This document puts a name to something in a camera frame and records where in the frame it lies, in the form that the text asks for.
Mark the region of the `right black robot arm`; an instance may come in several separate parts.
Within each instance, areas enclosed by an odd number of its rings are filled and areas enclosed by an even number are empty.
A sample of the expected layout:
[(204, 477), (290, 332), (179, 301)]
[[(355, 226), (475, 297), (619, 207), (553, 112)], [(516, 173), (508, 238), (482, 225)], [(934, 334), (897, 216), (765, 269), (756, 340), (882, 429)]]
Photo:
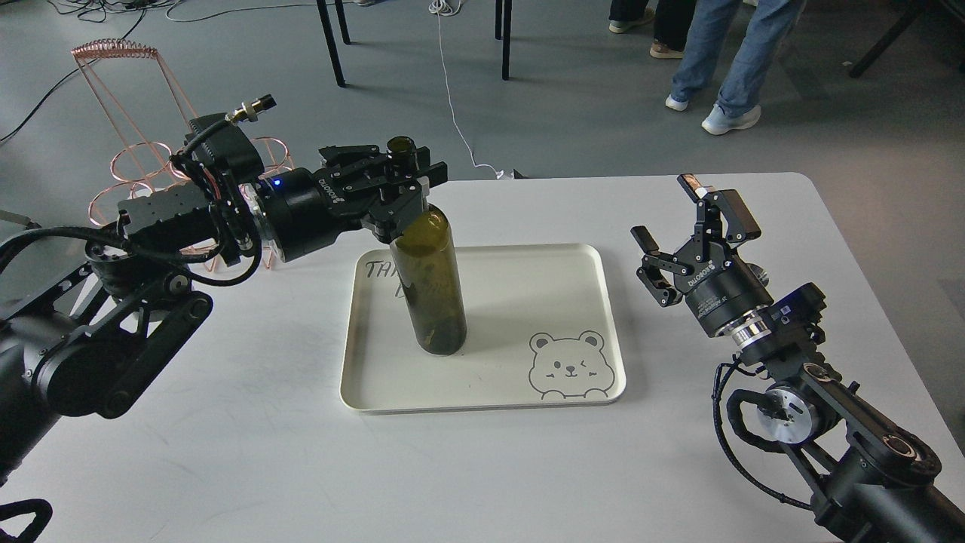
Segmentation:
[[(696, 207), (693, 234), (676, 252), (660, 250), (646, 227), (632, 228), (642, 250), (638, 279), (662, 306), (684, 300), (710, 338), (737, 344), (715, 371), (713, 425), (728, 461), (773, 499), (813, 513), (844, 542), (961, 542), (963, 512), (934, 486), (942, 465), (919, 437), (844, 385), (818, 346), (825, 295), (806, 283), (781, 300), (761, 267), (738, 247), (761, 227), (737, 190), (682, 174)], [(731, 449), (721, 423), (765, 453), (785, 455), (811, 490), (801, 502), (762, 484)]]

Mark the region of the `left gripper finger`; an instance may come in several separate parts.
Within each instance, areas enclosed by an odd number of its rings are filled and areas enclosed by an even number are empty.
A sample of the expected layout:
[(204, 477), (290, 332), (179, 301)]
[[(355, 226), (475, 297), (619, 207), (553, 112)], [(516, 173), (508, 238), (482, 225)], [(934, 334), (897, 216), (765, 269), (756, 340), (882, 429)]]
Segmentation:
[(322, 168), (345, 168), (352, 164), (385, 164), (387, 157), (376, 145), (325, 146), (318, 150)]
[(439, 161), (436, 164), (420, 167), (418, 164), (407, 162), (392, 162), (392, 197), (400, 198), (414, 192), (421, 198), (430, 196), (430, 190), (441, 183), (448, 182), (448, 164)]

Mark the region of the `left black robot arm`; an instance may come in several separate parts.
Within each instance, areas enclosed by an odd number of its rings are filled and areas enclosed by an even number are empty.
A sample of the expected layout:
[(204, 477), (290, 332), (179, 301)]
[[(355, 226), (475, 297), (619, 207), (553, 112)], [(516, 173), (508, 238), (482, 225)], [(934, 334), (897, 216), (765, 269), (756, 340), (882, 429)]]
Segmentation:
[(42, 238), (77, 238), (84, 258), (52, 285), (2, 307), (2, 478), (63, 416), (124, 415), (213, 312), (197, 283), (251, 278), (263, 247), (289, 262), (340, 234), (392, 243), (447, 182), (444, 162), (409, 137), (327, 146), (323, 165), (279, 174), (241, 130), (275, 107), (264, 96), (191, 119), (169, 165), (185, 183), (118, 204), (99, 229), (34, 228), (2, 244), (7, 267)]

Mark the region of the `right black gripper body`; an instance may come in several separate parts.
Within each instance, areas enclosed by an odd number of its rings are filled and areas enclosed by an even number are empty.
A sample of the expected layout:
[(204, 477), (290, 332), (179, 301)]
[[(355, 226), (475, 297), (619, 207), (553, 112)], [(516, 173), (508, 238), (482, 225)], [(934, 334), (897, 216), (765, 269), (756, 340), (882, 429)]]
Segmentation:
[(662, 306), (685, 300), (709, 337), (749, 311), (772, 305), (765, 289), (754, 289), (737, 253), (761, 237), (761, 227), (737, 190), (711, 190), (697, 202), (692, 236), (674, 254), (642, 254), (638, 279)]

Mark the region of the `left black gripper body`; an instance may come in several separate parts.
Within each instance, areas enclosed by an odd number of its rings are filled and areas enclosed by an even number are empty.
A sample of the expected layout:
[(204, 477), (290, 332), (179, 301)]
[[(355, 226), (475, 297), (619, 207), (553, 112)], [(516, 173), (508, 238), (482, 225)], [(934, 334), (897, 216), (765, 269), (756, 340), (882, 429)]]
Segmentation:
[(399, 231), (388, 195), (391, 160), (383, 154), (385, 164), (297, 168), (256, 181), (256, 226), (276, 257), (296, 260), (359, 229), (392, 243)]

